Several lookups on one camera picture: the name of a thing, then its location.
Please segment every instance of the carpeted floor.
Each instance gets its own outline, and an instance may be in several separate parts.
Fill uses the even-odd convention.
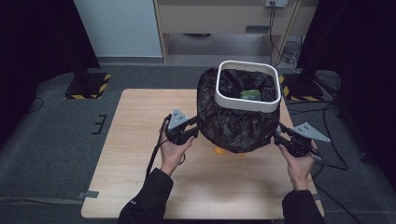
[[[1,223],[117,223],[115,219],[85,219],[78,194],[86,191],[106,140],[123,90],[196,89],[200,75],[209,67],[196,66],[104,66],[112,75],[104,95],[96,100],[65,100],[73,79],[64,74],[42,83],[31,113],[0,150]],[[279,74],[292,73],[278,69]],[[323,77],[335,82],[332,76]],[[308,122],[327,134],[348,165],[347,171],[330,167],[316,178],[328,223],[357,223],[332,200],[334,197],[361,223],[392,223],[396,220],[396,195],[377,165],[362,163],[356,146],[337,108],[328,103],[287,102],[295,125]],[[95,122],[107,115],[100,134]],[[331,144],[318,143],[329,164],[345,167]],[[32,200],[45,199],[38,203]]]

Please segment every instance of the power outlet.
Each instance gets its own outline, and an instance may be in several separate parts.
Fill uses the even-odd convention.
[[[289,0],[265,0],[266,7],[272,7],[271,3],[274,3],[275,7],[286,7]]]

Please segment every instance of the plastic bag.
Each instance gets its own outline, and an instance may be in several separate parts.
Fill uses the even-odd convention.
[[[219,106],[215,101],[217,76],[218,69],[208,69],[198,83],[197,114],[201,134],[216,146],[234,153],[249,152],[270,144],[272,132],[279,123],[279,106],[272,113]],[[276,99],[276,87],[270,75],[239,70],[221,71],[219,91],[222,95],[240,98],[242,91],[251,90],[258,90],[264,102]]]

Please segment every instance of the white wall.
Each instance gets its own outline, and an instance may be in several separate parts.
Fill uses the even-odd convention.
[[[75,0],[97,57],[162,57],[153,1]]]

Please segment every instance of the striped warning tape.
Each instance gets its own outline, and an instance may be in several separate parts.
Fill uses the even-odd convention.
[[[103,80],[103,83],[99,89],[99,92],[97,94],[92,94],[92,95],[66,95],[64,99],[75,99],[75,100],[85,100],[85,99],[98,99],[103,95],[103,92],[105,91],[107,87],[107,83],[110,80],[111,75],[107,74],[105,76],[105,79]]]
[[[286,98],[286,100],[292,100],[292,101],[324,101],[323,97],[315,97],[315,96],[293,96],[290,94],[289,88],[284,82],[285,78],[283,76],[279,77],[279,82],[280,86],[282,87],[283,90],[283,96]]]

